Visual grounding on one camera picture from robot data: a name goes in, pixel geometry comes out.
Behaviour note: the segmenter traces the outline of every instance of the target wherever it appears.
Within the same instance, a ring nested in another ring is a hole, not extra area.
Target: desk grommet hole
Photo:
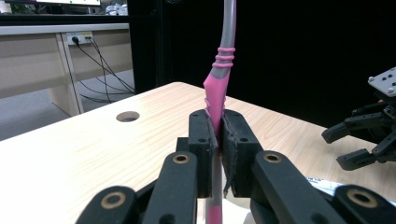
[[[140,115],[134,111],[125,111],[116,116],[116,119],[120,122],[131,122],[139,119]]]

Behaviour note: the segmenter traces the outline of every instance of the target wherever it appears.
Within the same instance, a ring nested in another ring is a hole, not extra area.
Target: black backdrop
[[[223,2],[166,5],[172,80],[203,86],[222,27]],[[228,95],[324,127],[375,103],[367,84],[396,66],[390,1],[238,1]]]

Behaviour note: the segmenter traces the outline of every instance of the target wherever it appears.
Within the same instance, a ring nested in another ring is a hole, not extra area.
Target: gray floor
[[[134,88],[132,70],[117,73],[117,77]],[[108,101],[105,94],[106,85],[103,83],[104,78],[99,77],[99,79],[102,80],[102,82],[97,78],[82,81],[82,84],[92,89],[92,91],[79,82],[77,84],[79,93],[84,96],[94,98],[94,100],[100,99],[100,101]],[[110,101],[118,101],[133,96],[131,93],[127,93],[127,89],[116,77],[112,75],[106,76],[106,83],[107,92],[110,93],[108,95]],[[90,111],[109,104],[109,102],[98,103],[82,96],[81,102],[83,104],[84,111]],[[68,114],[63,112],[62,109],[50,101],[47,90],[34,91],[8,98],[2,98],[0,99],[0,111],[0,141],[70,118]]]

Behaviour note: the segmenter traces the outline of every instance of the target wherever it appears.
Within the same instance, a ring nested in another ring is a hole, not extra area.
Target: wooden table
[[[204,97],[203,89],[176,82],[0,142],[0,223],[74,223],[100,190],[141,189],[156,179],[177,138],[188,136],[189,114],[205,108]],[[396,200],[395,162],[347,172],[335,160],[374,144],[346,137],[328,145],[323,127],[231,97],[226,108],[244,115],[262,147],[288,156],[303,175]],[[126,111],[140,117],[117,121]]]

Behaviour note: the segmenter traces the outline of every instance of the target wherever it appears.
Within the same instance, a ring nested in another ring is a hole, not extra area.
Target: monitor screen
[[[99,7],[100,0],[5,0],[6,3],[25,3],[35,5],[74,5]]]

